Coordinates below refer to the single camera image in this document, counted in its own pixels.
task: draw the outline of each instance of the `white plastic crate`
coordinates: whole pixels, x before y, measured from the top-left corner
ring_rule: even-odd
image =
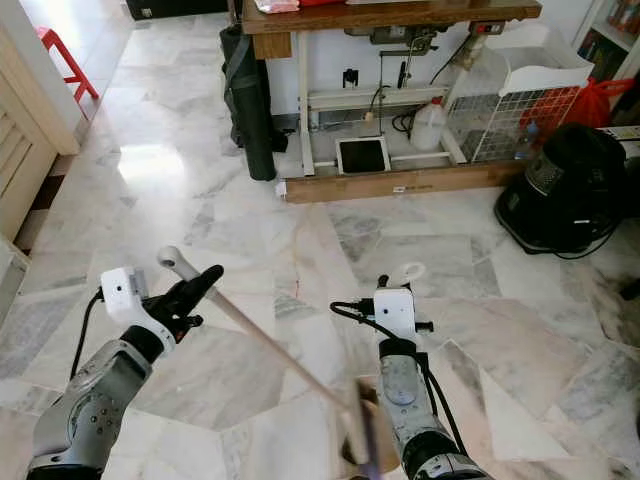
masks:
[[[448,102],[448,127],[466,161],[513,160],[531,121],[544,140],[586,86],[592,68],[558,32],[541,24],[488,38]]]

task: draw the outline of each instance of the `cable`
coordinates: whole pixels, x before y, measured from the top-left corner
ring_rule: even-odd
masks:
[[[386,335],[389,338],[393,338],[394,340],[398,339],[395,333],[393,333],[390,330],[387,330],[382,325],[378,325],[376,322],[373,322],[368,318],[363,317],[362,315],[356,315],[355,313],[347,312],[338,307],[352,308],[355,310],[358,308],[357,303],[333,302],[329,305],[329,308],[333,313],[337,313],[338,315],[342,315],[343,317],[351,318],[352,320],[355,320],[358,323],[364,323],[365,325],[368,325],[369,327],[379,331],[380,333]]]
[[[416,354],[416,360],[419,362],[420,369],[422,370],[422,376],[424,378],[424,384],[429,394],[429,402],[431,403],[431,413],[435,417],[438,416],[438,404],[433,396],[433,390],[431,389],[431,382],[429,381],[429,354],[426,352],[418,352]]]
[[[76,376],[76,372],[78,370],[78,363],[80,362],[80,356],[82,355],[82,347],[84,346],[84,339],[87,335],[87,326],[89,325],[89,316],[91,315],[91,310],[93,309],[93,306],[96,304],[98,300],[104,301],[102,288],[98,288],[98,291],[95,293],[93,298],[89,300],[89,303],[87,304],[87,308],[84,311],[84,318],[82,319],[82,329],[80,330],[80,338],[78,339],[78,346],[76,347],[76,355],[73,358],[73,364],[71,365],[71,374],[69,375],[69,380],[73,380],[73,377]]]
[[[618,228],[618,225],[620,225],[620,221],[613,222],[613,224],[609,227],[611,230],[604,234],[603,240],[598,245],[596,245],[594,248],[592,248],[591,250],[589,250],[589,251],[587,251],[585,253],[581,253],[581,254],[579,254],[578,256],[575,256],[575,257],[567,257],[565,255],[562,255],[561,253],[558,253],[558,252],[553,252],[553,254],[556,257],[561,258],[563,260],[579,260],[581,258],[588,257],[592,253],[595,253],[598,250],[600,250],[602,247],[604,247],[604,244],[609,241],[611,236],[614,234],[614,232]]]
[[[396,115],[391,119],[391,126],[397,132],[406,133],[407,137],[411,135],[411,130],[413,129],[413,119],[415,118],[416,112],[418,109],[413,109],[407,113],[401,113],[400,115]]]
[[[429,370],[429,380],[433,383],[433,388],[436,390],[438,394],[438,398],[440,399],[440,404],[442,405],[442,409],[444,410],[445,415],[447,416],[447,421],[449,422],[449,426],[451,427],[451,433],[453,433],[453,438],[456,440],[456,444],[458,445],[458,450],[460,453],[466,457],[469,456],[467,453],[467,449],[464,447],[464,443],[462,442],[462,437],[460,436],[460,432],[458,431],[458,426],[456,425],[456,421],[453,418],[453,414],[449,409],[449,404],[447,403],[447,399],[444,397],[444,393],[436,380],[436,377],[433,376],[433,373]]]
[[[369,111],[373,112],[373,104],[376,101],[376,98],[378,98],[378,95],[382,94],[382,89],[384,88],[391,88],[389,85],[380,85],[377,89],[376,89],[376,93],[373,94],[373,97],[371,98],[371,104],[369,105]]]
[[[453,61],[453,59],[456,58],[456,56],[460,53],[460,51],[462,50],[462,48],[465,46],[465,44],[470,38],[471,38],[471,34],[465,37],[464,41],[460,44],[458,49],[455,52],[453,52],[453,55],[449,57],[449,60],[447,60],[445,64],[442,67],[440,67],[440,70],[436,72],[436,74],[433,76],[433,78],[429,82],[429,85],[433,85],[433,82],[436,81],[436,78],[438,78],[438,75],[440,75],[444,71],[444,69],[449,66],[449,64]]]

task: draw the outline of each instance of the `black vacuum cleaner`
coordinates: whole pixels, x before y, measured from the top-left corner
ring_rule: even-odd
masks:
[[[608,134],[563,125],[500,195],[495,214],[529,254],[588,255],[625,216],[625,157]],[[597,240],[602,242],[588,250]]]

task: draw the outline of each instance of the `power cord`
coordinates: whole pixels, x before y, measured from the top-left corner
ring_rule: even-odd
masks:
[[[405,133],[407,137],[409,137],[411,135],[411,130],[413,129],[413,120],[417,111],[418,109],[413,109],[410,112],[401,113],[400,115],[393,117],[391,119],[393,129],[397,132]]]
[[[339,307],[351,308],[353,310],[359,310],[358,303],[348,303],[348,302],[333,302],[329,305],[329,308],[333,313],[337,313],[338,315],[342,315],[343,317],[350,318],[355,320],[358,323],[364,323],[365,325],[379,331],[380,333],[386,335],[389,338],[393,338],[394,340],[398,339],[398,336],[393,333],[391,330],[387,330],[382,325],[378,325],[376,322],[369,320],[364,315],[357,315],[355,313],[347,312],[346,310],[342,310]]]
[[[464,41],[460,44],[460,46],[458,47],[458,49],[457,49],[455,52],[453,52],[453,55],[451,55],[451,56],[449,57],[449,60],[447,60],[447,61],[445,62],[445,64],[444,64],[442,67],[440,67],[440,70],[438,70],[438,71],[436,72],[436,74],[433,76],[433,78],[432,78],[432,79],[431,79],[431,81],[429,82],[429,85],[433,85],[433,82],[435,82],[435,81],[436,81],[436,78],[438,78],[438,76],[439,76],[439,75],[444,71],[444,69],[445,69],[445,68],[447,68],[447,67],[451,64],[451,62],[453,61],[453,59],[454,59],[454,58],[456,58],[456,56],[457,56],[457,55],[462,51],[462,49],[464,48],[465,44],[467,43],[467,41],[468,41],[470,38],[471,38],[471,34],[469,34],[469,35],[467,35],[467,36],[465,37]]]
[[[339,307],[357,310],[359,315],[355,313],[347,312],[345,310],[342,310]],[[398,336],[396,334],[389,331],[382,325],[379,325],[376,322],[373,322],[368,318],[366,318],[366,315],[373,314],[373,299],[371,298],[363,298],[359,302],[353,302],[353,303],[332,302],[329,305],[329,308],[333,313],[337,313],[338,315],[342,315],[343,317],[351,318],[353,320],[356,320],[359,323],[364,323],[365,325],[379,331],[380,333],[386,335],[387,337],[392,338],[394,340],[398,340]],[[440,400],[442,409],[444,410],[444,413],[447,417],[447,421],[449,422],[449,426],[451,427],[451,433],[453,433],[453,438],[456,442],[456,445],[458,446],[458,450],[460,450],[460,453],[462,453],[463,455],[469,456],[467,453],[467,449],[465,448],[464,443],[462,441],[462,436],[460,435],[460,431],[458,430],[458,425],[456,424],[456,421],[453,418],[453,414],[451,413],[451,409],[449,408],[449,403],[447,402],[447,399],[444,396],[444,392],[440,388],[440,384],[436,380],[436,377],[433,375],[431,370],[429,370],[428,354],[426,352],[418,353],[416,355],[416,362],[418,362],[418,365],[420,366],[420,369],[422,370],[422,374],[424,376],[425,386],[427,388],[427,394],[429,395],[429,400],[431,401],[431,410],[433,414],[436,417],[438,416],[438,408],[437,408],[435,397],[433,395],[433,391],[431,390],[431,385],[433,385],[433,388],[435,389],[436,394],[438,395],[438,399]]]
[[[91,310],[93,306],[101,300],[104,302],[104,294],[102,293],[102,288],[98,288],[98,291],[95,295],[89,300],[87,304],[87,308],[84,311],[84,317],[82,319],[82,329],[80,330],[80,338],[78,339],[78,345],[76,347],[76,354],[73,358],[73,364],[71,365],[71,374],[69,375],[69,380],[73,380],[73,377],[76,376],[76,372],[78,370],[78,363],[80,363],[80,356],[82,355],[82,347],[84,347],[84,339],[87,336],[87,327],[89,325],[89,316],[91,315]]]
[[[616,222],[614,222],[614,223],[609,227],[609,228],[610,228],[610,231],[609,231],[609,232],[606,232],[606,230],[605,230],[604,238],[603,238],[603,237],[600,237],[600,238],[603,238],[603,239],[602,239],[602,241],[601,241],[598,245],[596,245],[595,247],[593,247],[591,250],[588,250],[588,251],[586,251],[586,252],[584,252],[584,253],[581,253],[581,254],[579,254],[579,255],[577,255],[577,256],[575,256],[575,257],[569,257],[569,256],[563,255],[563,254],[561,254],[561,253],[559,253],[559,252],[553,252],[553,254],[554,254],[556,257],[561,258],[561,259],[563,259],[563,260],[579,260],[579,259],[581,259],[581,258],[588,257],[588,256],[589,256],[589,255],[591,255],[592,253],[595,253],[595,252],[597,252],[598,250],[600,250],[602,247],[604,247],[605,243],[607,243],[607,242],[609,241],[609,239],[611,239],[611,237],[613,236],[614,232],[615,232],[615,231],[616,231],[616,229],[618,228],[618,225],[620,225],[620,221],[616,221]]]

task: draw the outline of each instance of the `black bag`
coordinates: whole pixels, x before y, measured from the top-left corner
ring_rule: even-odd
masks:
[[[256,60],[251,37],[240,26],[225,28],[220,39],[225,57],[224,100],[233,122],[231,139],[246,150],[251,178],[272,180],[276,171],[271,152],[286,151],[287,138],[273,126],[266,64]]]

